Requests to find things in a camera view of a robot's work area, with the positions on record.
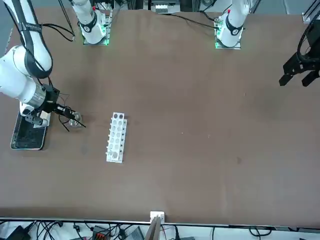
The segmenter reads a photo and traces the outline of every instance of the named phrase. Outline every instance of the brown table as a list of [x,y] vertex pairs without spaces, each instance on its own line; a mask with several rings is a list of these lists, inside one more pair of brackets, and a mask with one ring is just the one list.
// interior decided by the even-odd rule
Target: brown table
[[[37,16],[67,26],[58,8]],[[11,150],[18,102],[2,95],[0,214],[319,227],[320,81],[278,84],[306,25],[249,15],[245,27],[242,50],[146,10],[121,11],[108,47],[44,29],[53,84],[87,128],[68,133],[55,115],[44,150]],[[106,162],[113,112],[128,118],[123,164]]]

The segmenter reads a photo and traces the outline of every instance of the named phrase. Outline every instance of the black cable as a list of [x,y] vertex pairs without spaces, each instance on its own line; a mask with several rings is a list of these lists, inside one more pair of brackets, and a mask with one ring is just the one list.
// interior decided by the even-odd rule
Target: black cable
[[73,229],[76,231],[76,233],[78,234],[78,236],[79,236],[79,238],[81,239],[81,240],[84,240],[84,238],[80,235],[80,227],[78,226],[78,225],[76,225],[76,223],[74,222],[73,223]]
[[0,222],[0,225],[5,224],[7,222],[9,222],[9,221],[2,221],[2,222]]
[[211,240],[214,240],[214,233],[215,233],[215,229],[216,229],[216,227],[214,226],[214,227],[212,228],[212,236],[211,236]]
[[59,5],[60,5],[60,7],[61,7],[61,9],[62,9],[62,12],[63,12],[63,14],[64,14],[64,17],[65,17],[67,23],[69,24],[69,27],[70,27],[70,29],[71,29],[71,32],[72,32],[72,34],[75,36],[75,32],[74,32],[74,29],[73,29],[73,27],[72,27],[72,25],[71,25],[69,16],[68,16],[68,14],[67,14],[67,12],[66,12],[66,9],[65,9],[65,6],[64,6],[62,0],[58,0],[58,2],[59,2]]
[[218,0],[213,0],[213,2],[203,10],[203,12],[206,11],[207,9],[213,7],[213,5],[215,5],[216,1],[218,1]]
[[215,21],[214,18],[211,18],[208,16],[208,14],[203,10],[203,11],[200,11],[200,13],[202,13],[207,19],[211,20],[211,21]]
[[262,233],[262,234],[259,232],[258,228],[254,227],[253,229],[256,230],[257,234],[254,234],[251,228],[249,228],[249,232],[251,233],[252,236],[259,238],[259,240],[261,239],[261,237],[269,236],[272,233],[271,229],[269,230],[269,232]]
[[86,227],[87,227],[88,229],[90,229],[91,232],[94,231],[94,227],[93,227],[93,226],[89,226],[86,222],[84,222],[84,224],[86,225]]
[[296,230],[293,230],[291,227],[288,227],[288,229],[290,230],[290,232],[299,232],[300,227],[297,227]]
[[164,238],[165,238],[165,240],[167,240],[166,231],[165,231],[164,226],[162,224],[161,224],[161,228],[162,228],[162,231],[163,231]]
[[[44,230],[46,230],[46,228],[43,228],[42,229],[42,231],[39,233],[39,227],[40,227],[40,224],[42,224],[44,221],[40,221],[39,222],[39,224],[38,224],[38,227],[37,227],[37,229],[36,229],[36,240],[39,240],[39,237],[41,236],[41,234],[44,232]],[[51,224],[51,225],[53,225],[53,224],[55,224],[56,223],[56,221],[54,221],[54,222],[51,222],[51,223],[49,223],[48,224],[48,226]]]
[[223,10],[223,14],[232,6],[232,3],[230,4],[230,6],[228,6],[225,10]]
[[74,40],[73,39],[69,39],[67,38],[62,32],[60,32],[58,29],[56,29],[54,26],[46,26],[47,28],[51,28],[51,29],[54,29],[56,30],[64,39],[66,39],[67,41],[69,42],[73,42]]
[[176,225],[174,225],[174,229],[175,229],[175,240],[180,240],[179,231]]
[[55,240],[54,237],[51,235],[50,230],[52,228],[52,226],[54,226],[56,223],[53,223],[50,227],[48,227],[48,225],[45,222],[42,222],[41,225],[43,226],[43,228],[46,229],[46,232],[43,236],[43,240],[46,240],[47,235],[49,234],[49,237],[51,240]]
[[204,24],[204,23],[201,23],[201,22],[198,22],[198,21],[195,21],[195,20],[186,18],[186,17],[184,17],[184,16],[179,16],[179,15],[174,15],[174,14],[171,14],[171,16],[175,16],[175,17],[178,17],[178,18],[187,20],[187,21],[189,21],[189,22],[192,22],[192,23],[195,23],[195,24],[199,24],[199,25],[201,25],[201,26],[205,26],[205,27],[208,27],[208,28],[212,28],[212,29],[219,30],[219,28],[216,27],[216,26],[210,26],[210,25],[207,25],[207,24]]

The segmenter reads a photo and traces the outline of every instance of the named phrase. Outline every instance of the floor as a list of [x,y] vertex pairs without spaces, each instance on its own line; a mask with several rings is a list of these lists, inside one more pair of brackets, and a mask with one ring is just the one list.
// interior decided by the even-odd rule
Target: floor
[[[13,230],[19,225],[22,227],[27,227],[31,222],[6,222],[0,226],[0,238],[7,238]],[[80,236],[85,240],[88,240],[92,236],[90,229],[83,223],[77,223],[80,229]],[[97,224],[102,228],[109,228],[107,224]],[[37,226],[36,224],[29,232],[32,240],[37,239]],[[79,236],[73,228],[73,223],[64,223],[62,227],[56,225],[52,228],[50,233],[52,234],[54,240],[74,240],[78,239]],[[88,224],[89,227],[94,227],[95,224]],[[125,229],[129,225],[121,226],[122,229]],[[129,227],[125,233],[129,236],[138,226],[134,225]],[[140,225],[140,229],[143,237],[146,236],[148,231],[147,225]],[[176,231],[175,228],[171,225],[164,225],[163,230],[160,233],[160,240],[172,240],[175,239]],[[43,227],[39,227],[39,233],[43,230]],[[46,231],[43,231],[39,236],[39,239],[43,239]],[[260,234],[265,234],[268,231],[260,230]],[[194,237],[194,240],[212,240],[212,227],[198,227],[198,226],[178,226],[178,233],[181,238]],[[292,231],[272,231],[268,236],[261,237],[262,240],[318,240],[320,238],[320,233],[305,233],[305,232],[292,232]],[[139,240],[128,237],[128,240]],[[252,236],[247,229],[231,229],[231,228],[218,228],[214,229],[213,240],[258,240],[258,237]]]

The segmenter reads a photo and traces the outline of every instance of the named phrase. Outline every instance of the cable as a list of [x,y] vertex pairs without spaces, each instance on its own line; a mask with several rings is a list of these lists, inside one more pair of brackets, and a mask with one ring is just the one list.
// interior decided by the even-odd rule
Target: cable
[[88,226],[88,224],[86,223],[86,222],[84,222],[84,224],[86,225],[86,227],[88,228],[88,229],[90,229],[90,231],[91,232],[93,232],[94,231],[94,227],[93,226]]
[[0,225],[5,224],[7,222],[9,222],[9,221],[2,221],[2,222],[0,222]]
[[230,4],[230,6],[228,6],[225,10],[223,10],[223,14],[232,6],[232,3]]
[[53,223],[50,227],[48,227],[48,225],[45,223],[45,222],[43,222],[43,223],[41,223],[41,225],[46,229],[46,232],[45,232],[45,234],[44,234],[44,236],[43,236],[43,240],[45,240],[46,238],[47,238],[47,235],[49,234],[49,237],[50,237],[50,239],[51,240],[55,240],[54,239],[54,237],[51,235],[51,233],[50,233],[50,230],[51,230],[51,228],[55,225],[56,223]]
[[254,227],[253,229],[256,230],[257,234],[254,234],[254,233],[252,232],[252,229],[251,229],[251,228],[249,228],[249,232],[251,233],[252,236],[259,238],[259,240],[261,239],[261,237],[269,236],[269,235],[272,233],[272,230],[271,230],[271,229],[269,230],[268,233],[263,233],[263,234],[261,234],[261,233],[259,232],[258,228],[256,228],[256,227]]
[[299,232],[300,227],[297,227],[296,230],[293,230],[291,227],[288,227],[288,229],[290,230],[290,232]]
[[[37,227],[37,229],[36,229],[36,240],[39,240],[39,237],[41,236],[41,234],[44,232],[44,230],[46,230],[46,228],[43,228],[42,231],[40,232],[40,234],[38,234],[38,233],[39,233],[40,224],[42,224],[43,222],[44,222],[44,221],[39,221],[38,227]],[[55,223],[56,223],[56,221],[51,222],[51,223],[48,224],[48,226],[49,226],[50,224],[54,225]]]
[[69,27],[70,27],[70,29],[71,29],[71,32],[72,32],[72,34],[75,36],[75,32],[74,32],[74,29],[73,29],[73,27],[72,27],[72,25],[71,25],[69,16],[68,16],[68,14],[67,14],[67,12],[66,12],[66,9],[65,9],[65,6],[64,6],[62,0],[58,0],[58,2],[59,2],[59,4],[60,4],[60,7],[61,7],[62,12],[63,12],[63,14],[64,14],[64,17],[65,17],[67,23],[69,24]]
[[207,14],[204,10],[203,10],[203,11],[200,11],[200,13],[203,13],[207,19],[209,19],[209,20],[211,20],[211,21],[215,21],[215,19],[209,17],[208,14]]
[[203,12],[204,12],[205,10],[213,7],[213,5],[215,5],[216,1],[218,1],[218,0],[213,0],[213,2],[203,10]]
[[178,18],[181,18],[181,19],[184,19],[184,20],[187,20],[189,22],[192,22],[192,23],[195,23],[195,24],[199,24],[201,26],[205,26],[205,27],[208,27],[208,28],[212,28],[212,29],[216,29],[218,30],[219,28],[216,27],[216,26],[210,26],[210,25],[207,25],[207,24],[204,24],[204,23],[201,23],[201,22],[198,22],[198,21],[195,21],[195,20],[192,20],[192,19],[189,19],[189,18],[186,18],[184,16],[179,16],[179,15],[174,15],[174,14],[171,14],[171,16],[175,16],[175,17],[178,17]]
[[67,38],[62,32],[60,32],[58,29],[56,29],[54,26],[46,26],[47,28],[51,28],[51,29],[54,29],[56,30],[64,39],[66,39],[67,41],[69,42],[73,42],[74,39],[69,39]]
[[73,223],[73,229],[76,231],[76,233],[78,234],[78,236],[79,236],[79,238],[81,239],[81,240],[84,240],[84,238],[80,235],[80,227],[78,226],[78,225],[76,225],[76,223],[74,222]]
[[178,231],[177,226],[175,225],[174,228],[175,228],[175,240],[180,240],[179,231]]
[[167,240],[167,235],[166,235],[166,231],[164,229],[164,226],[161,225],[161,228],[162,228],[162,231],[163,231],[164,238],[165,238],[165,240]]
[[214,227],[212,228],[212,236],[211,236],[211,240],[214,240],[214,233],[215,233],[215,229],[216,229],[216,227],[214,226]]

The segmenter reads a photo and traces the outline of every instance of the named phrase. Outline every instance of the white robotic arm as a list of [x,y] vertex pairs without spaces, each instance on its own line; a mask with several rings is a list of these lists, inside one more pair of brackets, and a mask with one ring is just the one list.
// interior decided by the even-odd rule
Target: white robotic arm
[[3,0],[11,9],[21,34],[22,45],[14,46],[0,58],[0,92],[20,101],[20,113],[36,127],[49,123],[41,113],[55,112],[75,119],[71,108],[57,103],[60,91],[52,84],[39,84],[33,78],[48,78],[53,67],[52,56],[42,36],[31,0]]
[[79,20],[82,35],[89,44],[97,44],[107,33],[102,30],[97,13],[93,10],[90,0],[71,0],[71,5]]
[[223,25],[217,36],[224,46],[232,48],[237,45],[249,10],[248,0],[232,0],[229,11],[222,15]]

